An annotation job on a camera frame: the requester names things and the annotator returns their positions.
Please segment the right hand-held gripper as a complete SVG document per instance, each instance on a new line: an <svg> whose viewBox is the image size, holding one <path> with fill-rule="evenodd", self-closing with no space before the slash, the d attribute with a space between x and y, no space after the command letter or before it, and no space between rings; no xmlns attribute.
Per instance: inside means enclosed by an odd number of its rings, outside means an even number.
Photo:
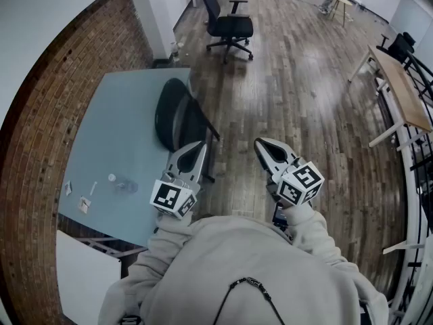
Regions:
<svg viewBox="0 0 433 325"><path fill-rule="evenodd" d="M267 189L275 202L284 207L299 206L319 193L324 177L312 162L297 158L289 145L258 137L254 140L254 151L262 168L271 176Z"/></svg>

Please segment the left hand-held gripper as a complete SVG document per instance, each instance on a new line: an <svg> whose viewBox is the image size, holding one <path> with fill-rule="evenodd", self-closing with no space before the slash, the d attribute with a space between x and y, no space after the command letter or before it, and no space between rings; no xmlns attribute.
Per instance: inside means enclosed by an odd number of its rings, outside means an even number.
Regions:
<svg viewBox="0 0 433 325"><path fill-rule="evenodd" d="M206 153L205 141L187 144L174 152L168 160L167 171L154 183L150 204L162 214L183 219L198 201L201 190L198 182Z"/></svg>

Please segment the person's right forearm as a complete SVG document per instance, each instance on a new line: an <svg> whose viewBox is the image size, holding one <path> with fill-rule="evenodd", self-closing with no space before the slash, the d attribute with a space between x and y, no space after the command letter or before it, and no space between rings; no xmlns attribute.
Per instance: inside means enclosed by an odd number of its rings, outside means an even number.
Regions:
<svg viewBox="0 0 433 325"><path fill-rule="evenodd" d="M328 265L346 263L341 250L328 234L324 216L308 203L284 209L292 244Z"/></svg>

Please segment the person's left forearm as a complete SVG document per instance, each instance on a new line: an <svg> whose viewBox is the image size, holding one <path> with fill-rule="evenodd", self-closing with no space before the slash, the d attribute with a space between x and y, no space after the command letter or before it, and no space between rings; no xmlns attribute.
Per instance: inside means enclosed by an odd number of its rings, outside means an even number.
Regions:
<svg viewBox="0 0 433 325"><path fill-rule="evenodd" d="M163 215L157 220L157 232L149 239L145 260L148 265L170 265L193 236L192 214L181 219Z"/></svg>

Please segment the black mesh office chair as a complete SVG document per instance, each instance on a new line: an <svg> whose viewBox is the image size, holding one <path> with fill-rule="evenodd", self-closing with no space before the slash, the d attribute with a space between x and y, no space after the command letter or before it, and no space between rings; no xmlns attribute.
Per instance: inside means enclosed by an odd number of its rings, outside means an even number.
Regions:
<svg viewBox="0 0 433 325"><path fill-rule="evenodd" d="M247 3L247 0L229 0L233 4L230 14L221 15L221 6L217 0L203 0L206 11L208 12L207 33L211 37L219 37L221 40L216 43L206 45L209 52L213 47L225 46L223 63L227 63L227 56L232 47L236 47L248 54L248 59L253 60L253 53L240 44L243 41L249 44L250 38L254 34L252 19L248 14L237 13L240 3Z"/></svg>

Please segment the black office chair with headrest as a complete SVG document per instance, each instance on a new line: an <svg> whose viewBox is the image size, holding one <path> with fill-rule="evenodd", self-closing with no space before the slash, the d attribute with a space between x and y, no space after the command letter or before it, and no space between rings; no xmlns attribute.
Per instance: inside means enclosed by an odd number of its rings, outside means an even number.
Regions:
<svg viewBox="0 0 433 325"><path fill-rule="evenodd" d="M408 58L408 53L414 52L415 39L408 32L399 33L388 48L384 47L388 37L384 34L382 34L382 36L382 44L377 45L376 48L399 61L401 64Z"/></svg>

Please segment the black device with screen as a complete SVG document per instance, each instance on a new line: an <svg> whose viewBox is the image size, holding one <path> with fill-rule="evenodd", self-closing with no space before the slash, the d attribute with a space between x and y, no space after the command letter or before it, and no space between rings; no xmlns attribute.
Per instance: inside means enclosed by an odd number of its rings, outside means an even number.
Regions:
<svg viewBox="0 0 433 325"><path fill-rule="evenodd" d="M288 228L287 218L283 212L286 209L287 207L284 205L284 203L280 201L276 202L275 210L272 218L273 225L279 228L283 232L286 231Z"/></svg>

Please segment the clear plastic bottle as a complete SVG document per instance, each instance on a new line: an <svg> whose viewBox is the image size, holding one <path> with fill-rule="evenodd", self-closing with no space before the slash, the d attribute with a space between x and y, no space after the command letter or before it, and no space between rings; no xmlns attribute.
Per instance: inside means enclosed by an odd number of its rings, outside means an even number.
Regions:
<svg viewBox="0 0 433 325"><path fill-rule="evenodd" d="M134 194L138 191L138 185L131 179L128 178L117 178L114 181L114 188L116 192L122 194Z"/></svg>

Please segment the light blue table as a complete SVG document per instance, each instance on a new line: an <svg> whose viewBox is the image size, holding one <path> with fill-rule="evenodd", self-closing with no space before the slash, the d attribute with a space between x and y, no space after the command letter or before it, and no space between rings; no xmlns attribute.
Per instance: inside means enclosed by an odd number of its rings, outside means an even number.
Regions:
<svg viewBox="0 0 433 325"><path fill-rule="evenodd" d="M189 68L160 68L104 75L72 144L60 193L62 215L111 237L146 245L156 226L150 196L169 157L155 132L156 107L165 83L178 78L188 85L190 73ZM108 180L111 173L133 180L138 191L116 192ZM72 182L69 196L67 181ZM91 201L87 214L78 209L81 196Z"/></svg>

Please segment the person's beige sweatshirt torso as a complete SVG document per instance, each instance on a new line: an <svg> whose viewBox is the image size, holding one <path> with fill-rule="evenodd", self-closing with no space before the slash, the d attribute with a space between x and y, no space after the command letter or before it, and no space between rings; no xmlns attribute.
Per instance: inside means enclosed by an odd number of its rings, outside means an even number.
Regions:
<svg viewBox="0 0 433 325"><path fill-rule="evenodd" d="M349 261L328 265L247 217L192 221L170 265L145 251L109 287L98 325L388 325L388 303Z"/></svg>

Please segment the black metal railing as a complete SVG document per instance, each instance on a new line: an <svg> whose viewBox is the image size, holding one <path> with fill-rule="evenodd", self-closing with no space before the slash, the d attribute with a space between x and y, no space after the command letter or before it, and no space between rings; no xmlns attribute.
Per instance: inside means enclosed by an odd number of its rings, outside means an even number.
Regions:
<svg viewBox="0 0 433 325"><path fill-rule="evenodd" d="M430 132L406 127L411 142L409 175L415 192L415 237L407 239L409 280L403 293L401 325L433 325L433 72L409 55L405 71L430 123Z"/></svg>

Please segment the wooden desk with white legs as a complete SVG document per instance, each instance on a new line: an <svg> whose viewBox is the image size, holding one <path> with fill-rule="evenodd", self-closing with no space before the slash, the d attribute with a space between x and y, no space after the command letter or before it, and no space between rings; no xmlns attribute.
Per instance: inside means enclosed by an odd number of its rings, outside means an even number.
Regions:
<svg viewBox="0 0 433 325"><path fill-rule="evenodd" d="M425 110L421 106L418 95L415 93L415 87L411 84L409 76L405 72L402 64L384 52L369 45L348 81L352 82L369 58L374 60L376 66L384 76L384 80L378 87L378 91L381 91L383 87L387 86L393 95L394 102L398 109L398 118L393 126L369 142L369 147L372 148L378 145L387 137L396 133L397 130L404 125L418 129L419 133L417 135L409 138L397 148L397 150L400 151L422 136L433 132L433 128L427 118Z"/></svg>

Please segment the white board panel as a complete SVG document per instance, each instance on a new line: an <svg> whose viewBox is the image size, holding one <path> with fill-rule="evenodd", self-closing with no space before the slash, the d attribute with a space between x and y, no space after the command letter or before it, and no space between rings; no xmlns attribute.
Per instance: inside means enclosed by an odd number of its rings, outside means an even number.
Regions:
<svg viewBox="0 0 433 325"><path fill-rule="evenodd" d="M120 280L120 259L58 230L56 273L63 314L76 325L97 325L109 287Z"/></svg>

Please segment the small wooden side table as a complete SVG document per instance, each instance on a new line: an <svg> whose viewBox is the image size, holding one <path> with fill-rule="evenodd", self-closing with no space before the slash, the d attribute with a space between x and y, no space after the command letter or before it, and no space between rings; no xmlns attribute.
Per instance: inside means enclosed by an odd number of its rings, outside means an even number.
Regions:
<svg viewBox="0 0 433 325"><path fill-rule="evenodd" d="M336 16L341 17L342 27L346 24L346 8L352 6L349 0L333 0L327 17L333 20Z"/></svg>

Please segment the white curved stair frame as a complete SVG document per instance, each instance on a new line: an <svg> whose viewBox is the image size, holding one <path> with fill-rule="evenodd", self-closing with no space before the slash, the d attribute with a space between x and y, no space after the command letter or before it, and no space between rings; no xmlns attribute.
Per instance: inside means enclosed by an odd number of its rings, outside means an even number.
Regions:
<svg viewBox="0 0 433 325"><path fill-rule="evenodd" d="M403 160L407 195L407 229L402 242L383 250L384 254L403 253L403 266L393 300L390 302L389 324L424 325L428 323L428 307L433 305L433 233L421 205L421 191L415 181L413 142L415 131L410 127L396 130L397 150Z"/></svg>

